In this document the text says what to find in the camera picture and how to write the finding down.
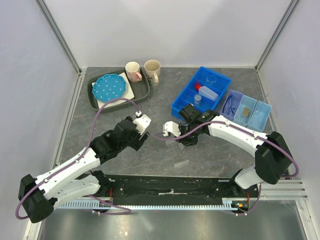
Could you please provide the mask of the clear test tube rack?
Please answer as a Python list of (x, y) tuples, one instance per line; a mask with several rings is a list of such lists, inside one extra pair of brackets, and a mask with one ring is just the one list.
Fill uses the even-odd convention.
[(189, 163), (190, 160), (182, 143), (175, 140), (168, 140), (165, 144), (173, 161), (174, 168), (179, 168)]

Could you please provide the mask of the small glass stoppered bottle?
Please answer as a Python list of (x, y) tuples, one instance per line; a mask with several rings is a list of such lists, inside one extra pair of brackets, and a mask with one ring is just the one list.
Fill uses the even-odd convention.
[(202, 100), (202, 96), (200, 94), (195, 94), (193, 98), (193, 104), (199, 107), (201, 100)]

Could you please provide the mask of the red cap wash bottle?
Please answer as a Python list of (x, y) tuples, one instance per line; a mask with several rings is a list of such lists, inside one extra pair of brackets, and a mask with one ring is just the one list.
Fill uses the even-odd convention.
[(199, 83), (196, 83), (195, 89), (198, 91), (198, 93), (201, 96), (206, 97), (214, 102), (216, 102), (217, 99), (219, 98), (219, 95), (216, 92), (214, 92), (213, 90), (211, 90), (205, 85), (200, 85)]

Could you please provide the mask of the blue safety glasses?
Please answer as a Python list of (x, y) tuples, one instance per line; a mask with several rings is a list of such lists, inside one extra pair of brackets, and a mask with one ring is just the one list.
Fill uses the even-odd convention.
[(234, 96), (230, 95), (227, 97), (225, 104), (223, 105), (222, 108), (222, 113), (229, 115), (229, 116), (234, 116), (236, 107), (233, 106), (233, 101), (234, 101)]

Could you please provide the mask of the clear glass beaker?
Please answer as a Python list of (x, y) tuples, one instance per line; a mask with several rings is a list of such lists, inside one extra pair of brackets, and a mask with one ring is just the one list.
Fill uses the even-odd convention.
[(206, 84), (208, 85), (208, 86), (214, 86), (215, 85), (215, 83), (217, 82), (217, 77), (214, 75), (214, 74), (211, 74), (211, 75), (208, 75), (207, 77), (206, 77)]

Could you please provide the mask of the tan bottle brush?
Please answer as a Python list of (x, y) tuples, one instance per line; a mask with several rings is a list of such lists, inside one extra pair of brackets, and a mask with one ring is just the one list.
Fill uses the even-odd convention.
[(243, 111), (242, 111), (242, 116), (244, 118), (247, 118), (249, 116), (249, 113), (250, 113), (250, 108), (249, 107), (244, 107)]

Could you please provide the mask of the clear glass pipette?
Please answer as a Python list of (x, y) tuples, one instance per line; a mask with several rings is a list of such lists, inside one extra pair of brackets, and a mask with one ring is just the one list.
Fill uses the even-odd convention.
[(265, 114), (260, 109), (255, 109), (250, 120), (250, 125), (252, 126), (259, 126), (264, 122)]

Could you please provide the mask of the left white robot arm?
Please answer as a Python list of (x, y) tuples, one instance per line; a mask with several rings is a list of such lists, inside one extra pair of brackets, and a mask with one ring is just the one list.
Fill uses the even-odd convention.
[(37, 177), (25, 175), (20, 180), (16, 218), (22, 219), (19, 210), (23, 208), (25, 219), (38, 223), (60, 205), (78, 197), (94, 194), (106, 196), (110, 185), (103, 174), (92, 173), (83, 179), (78, 177), (116, 158), (127, 147), (138, 151), (149, 136), (147, 128), (150, 123), (145, 114), (136, 119), (128, 116), (113, 130), (93, 138), (82, 151), (60, 166)]

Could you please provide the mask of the blue compartment bin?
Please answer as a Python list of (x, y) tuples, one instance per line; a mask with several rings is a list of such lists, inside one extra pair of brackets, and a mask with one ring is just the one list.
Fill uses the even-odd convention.
[(195, 105), (197, 110), (202, 113), (214, 110), (231, 82), (230, 78), (201, 66), (171, 104), (171, 115), (181, 120), (179, 112), (194, 103), (195, 95), (201, 96), (200, 102)]

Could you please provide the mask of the grey serving tray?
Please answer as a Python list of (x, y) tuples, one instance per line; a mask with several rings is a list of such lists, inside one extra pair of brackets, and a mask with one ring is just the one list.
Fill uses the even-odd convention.
[[(126, 71), (124, 68), (120, 69), (120, 70), (116, 70), (113, 72), (110, 72), (110, 74), (117, 74), (117, 75), (121, 75), (123, 76), (124, 80), (127, 82), (127, 88), (129, 88), (130, 86), (130, 92), (131, 95), (134, 96), (131, 100), (133, 102), (135, 102), (136, 104), (142, 103), (143, 101), (145, 101), (148, 98), (148, 95), (150, 94), (150, 84), (149, 81), (146, 77), (146, 75), (142, 72), (142, 80), (138, 83), (132, 83), (129, 80), (127, 80), (127, 77), (124, 75), (126, 74)], [(99, 77), (102, 77), (104, 74), (96, 76), (91, 78), (88, 83), (87, 83), (87, 94), (88, 94), (88, 101), (91, 105), (91, 107), (95, 110), (98, 111), (100, 109), (100, 106), (102, 106), (104, 103), (100, 103), (96, 100), (96, 98), (94, 97), (92, 90), (93, 90), (93, 85), (96, 82), (96, 80)], [(130, 102), (127, 101), (119, 101), (119, 102), (113, 102), (108, 104), (102, 111), (101, 113), (108, 113), (108, 112), (112, 112), (112, 111), (117, 111), (123, 108), (127, 108), (130, 107), (132, 104)]]

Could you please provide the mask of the blue polka dot plate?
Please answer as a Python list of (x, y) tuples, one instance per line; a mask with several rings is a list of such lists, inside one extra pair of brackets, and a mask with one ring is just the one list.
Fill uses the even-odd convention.
[(92, 94), (96, 100), (106, 103), (121, 98), (127, 90), (125, 79), (115, 73), (99, 77), (92, 86)]

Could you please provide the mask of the pink mug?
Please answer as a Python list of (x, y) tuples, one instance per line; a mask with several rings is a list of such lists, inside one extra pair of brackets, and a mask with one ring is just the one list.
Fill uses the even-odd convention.
[(125, 71), (128, 79), (132, 83), (138, 83), (142, 80), (140, 65), (137, 62), (135, 61), (128, 62), (125, 65)]

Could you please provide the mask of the lavender divider box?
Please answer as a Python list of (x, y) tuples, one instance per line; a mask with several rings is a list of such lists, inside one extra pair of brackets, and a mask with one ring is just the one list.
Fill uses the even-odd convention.
[(263, 101), (230, 90), (220, 115), (250, 130), (263, 132), (271, 110), (272, 106)]

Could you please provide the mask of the beige floral mug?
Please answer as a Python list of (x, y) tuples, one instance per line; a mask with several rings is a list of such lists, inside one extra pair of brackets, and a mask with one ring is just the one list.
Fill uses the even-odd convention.
[(144, 70), (149, 84), (151, 86), (157, 86), (161, 72), (160, 62), (155, 59), (148, 60), (144, 63)]

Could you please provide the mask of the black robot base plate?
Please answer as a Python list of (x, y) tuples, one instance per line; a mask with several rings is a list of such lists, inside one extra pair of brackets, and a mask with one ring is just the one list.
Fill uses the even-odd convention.
[(120, 205), (219, 204), (256, 198), (258, 186), (242, 189), (229, 178), (105, 175), (95, 196)]

